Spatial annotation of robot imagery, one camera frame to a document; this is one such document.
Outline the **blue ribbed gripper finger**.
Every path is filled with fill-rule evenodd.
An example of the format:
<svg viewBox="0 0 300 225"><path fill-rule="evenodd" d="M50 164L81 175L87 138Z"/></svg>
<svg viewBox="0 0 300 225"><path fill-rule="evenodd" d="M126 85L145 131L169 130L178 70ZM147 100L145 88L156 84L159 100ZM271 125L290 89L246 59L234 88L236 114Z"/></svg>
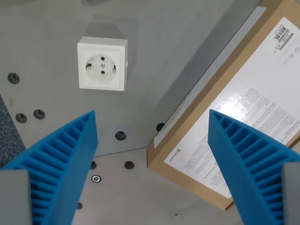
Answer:
<svg viewBox="0 0 300 225"><path fill-rule="evenodd" d="M34 225L69 225L98 147L95 111L57 129L3 166L26 170Z"/></svg>
<svg viewBox="0 0 300 225"><path fill-rule="evenodd" d="M246 225L283 225L282 169L300 155L270 136L215 110L208 144Z"/></svg>

